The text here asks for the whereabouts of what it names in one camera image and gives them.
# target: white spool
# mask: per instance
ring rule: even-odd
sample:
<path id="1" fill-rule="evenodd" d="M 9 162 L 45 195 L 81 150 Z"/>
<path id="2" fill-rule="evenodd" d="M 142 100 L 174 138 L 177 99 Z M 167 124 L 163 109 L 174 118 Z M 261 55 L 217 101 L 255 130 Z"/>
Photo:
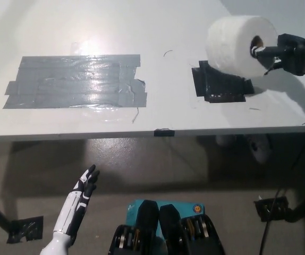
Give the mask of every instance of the white spool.
<path id="1" fill-rule="evenodd" d="M 244 78 L 264 75 L 270 66 L 263 66 L 250 55 L 255 36 L 263 46 L 276 46 L 274 26 L 260 16 L 227 16 L 215 21 L 208 30 L 206 51 L 213 68 Z"/>

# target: tape strip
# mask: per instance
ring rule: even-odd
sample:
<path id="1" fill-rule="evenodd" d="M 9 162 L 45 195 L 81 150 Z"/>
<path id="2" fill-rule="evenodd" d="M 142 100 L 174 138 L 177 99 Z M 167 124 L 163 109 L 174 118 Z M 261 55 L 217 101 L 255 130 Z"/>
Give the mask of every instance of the tape strip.
<path id="1" fill-rule="evenodd" d="M 45 94 L 96 94 L 96 93 L 145 93 L 145 83 L 140 80 L 109 82 L 107 80 L 39 80 L 10 81 L 5 95 Z"/>
<path id="2" fill-rule="evenodd" d="M 140 55 L 25 56 L 19 68 L 70 68 L 92 70 L 100 67 L 140 67 Z"/>
<path id="3" fill-rule="evenodd" d="M 109 67 L 96 70 L 74 71 L 70 69 L 19 69 L 17 81 L 39 80 L 107 80 L 107 81 L 130 81 L 136 74 L 135 67 Z"/>
<path id="4" fill-rule="evenodd" d="M 70 107 L 145 107 L 147 94 L 118 93 L 67 95 L 11 95 L 4 109 L 43 109 Z"/>

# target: gray floor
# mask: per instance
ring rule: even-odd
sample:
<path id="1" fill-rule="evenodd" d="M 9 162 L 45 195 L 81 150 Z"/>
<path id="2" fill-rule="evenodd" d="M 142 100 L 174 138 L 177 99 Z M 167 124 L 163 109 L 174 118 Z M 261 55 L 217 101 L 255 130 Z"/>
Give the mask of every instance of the gray floor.
<path id="1" fill-rule="evenodd" d="M 213 137 L 0 143 L 0 210 L 13 219 L 45 217 L 41 241 L 6 245 L 0 230 L 0 254 L 39 254 L 68 191 L 93 163 L 101 170 L 98 189 L 70 254 L 106 254 L 136 198 L 202 202 L 227 254 L 258 254 L 265 225 L 253 201 L 272 197 L 284 179 L 291 207 L 305 196 L 305 153 L 289 173 L 305 134 L 272 140 L 265 166 L 241 138 L 231 149 Z M 305 219 L 272 223 L 265 254 L 305 254 Z"/>

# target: robotic arm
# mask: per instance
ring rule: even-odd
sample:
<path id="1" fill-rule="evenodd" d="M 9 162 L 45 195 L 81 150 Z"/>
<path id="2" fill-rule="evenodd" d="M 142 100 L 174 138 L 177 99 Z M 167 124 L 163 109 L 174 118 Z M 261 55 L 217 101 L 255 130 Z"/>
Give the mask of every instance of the robotic arm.
<path id="1" fill-rule="evenodd" d="M 276 47 L 264 47 L 260 37 L 252 41 L 250 53 L 257 59 L 275 57 L 279 61 L 266 72 L 283 68 L 297 76 L 305 74 L 305 39 L 299 36 L 283 34 L 278 36 Z"/>
<path id="2" fill-rule="evenodd" d="M 76 239 L 77 231 L 82 223 L 92 192 L 96 189 L 99 171 L 92 165 L 77 181 L 63 205 L 53 230 L 51 242 L 40 255 L 67 255 L 68 248 Z"/>

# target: table surface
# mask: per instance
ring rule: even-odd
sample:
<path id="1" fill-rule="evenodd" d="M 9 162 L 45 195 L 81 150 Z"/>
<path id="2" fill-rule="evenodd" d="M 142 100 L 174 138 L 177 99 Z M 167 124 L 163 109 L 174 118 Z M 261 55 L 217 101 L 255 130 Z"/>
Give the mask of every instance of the table surface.
<path id="1" fill-rule="evenodd" d="M 222 16 L 245 14 L 268 18 L 279 34 L 305 37 L 302 0 L 290 6 L 277 0 L 0 0 L 0 140 L 141 137 L 156 129 L 175 135 L 305 132 L 305 76 L 275 71 L 255 79 L 256 94 L 245 103 L 196 97 L 191 68 L 206 59 L 208 27 Z M 22 56 L 76 49 L 140 54 L 135 77 L 146 82 L 147 107 L 3 109 Z"/>

